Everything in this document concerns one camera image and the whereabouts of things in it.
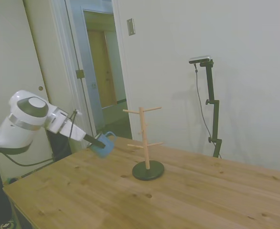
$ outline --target white wall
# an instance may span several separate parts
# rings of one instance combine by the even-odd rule
[[[121,60],[118,48],[117,34],[115,31],[105,31],[109,61],[115,86],[117,101],[126,99]]]
[[[146,114],[150,141],[213,154],[200,116],[194,67],[188,63],[191,57],[211,55],[222,157],[280,170],[280,1],[118,2],[115,18],[123,30],[129,109],[163,107]],[[130,18],[133,36],[126,27]],[[200,68],[199,90],[211,129],[206,84]],[[137,137],[138,117],[130,118]]]

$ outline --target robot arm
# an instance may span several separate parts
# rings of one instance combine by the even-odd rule
[[[11,113],[0,126],[0,151],[5,154],[25,152],[41,127],[57,134],[85,139],[104,148],[105,145],[87,135],[68,118],[68,114],[27,91],[18,91],[10,99]]]

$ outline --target door hinge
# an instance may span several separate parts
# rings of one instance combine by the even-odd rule
[[[83,79],[85,77],[84,70],[76,70],[77,79]]]

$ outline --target wooden peg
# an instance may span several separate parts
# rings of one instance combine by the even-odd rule
[[[126,112],[126,113],[134,113],[134,114],[139,114],[138,111],[129,111],[129,110],[123,110],[123,112]]]
[[[140,114],[140,123],[141,123],[141,131],[142,131],[142,141],[143,141],[143,149],[144,149],[145,167],[146,167],[146,169],[150,169],[148,140],[147,140],[147,135],[146,135],[146,125],[145,125],[143,107],[139,107],[139,114]]]
[[[136,145],[131,145],[131,144],[127,144],[127,146],[136,147],[136,148],[139,148],[139,149],[143,149],[143,146],[136,146]]]
[[[157,143],[148,144],[148,146],[157,146],[157,145],[161,145],[161,144],[163,144],[163,142],[157,142]]]
[[[158,107],[146,109],[146,110],[144,110],[144,112],[146,112],[146,111],[153,111],[153,110],[157,110],[157,109],[161,109],[161,108],[162,108],[161,106],[158,106]]]

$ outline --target white door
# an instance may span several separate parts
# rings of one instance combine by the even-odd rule
[[[0,124],[10,112],[10,97],[21,89],[47,99],[23,2],[0,0]],[[22,164],[31,164],[48,159],[51,154],[46,132],[41,129],[30,149],[12,158]],[[41,166],[43,164],[20,167],[0,154],[3,180],[24,175]]]

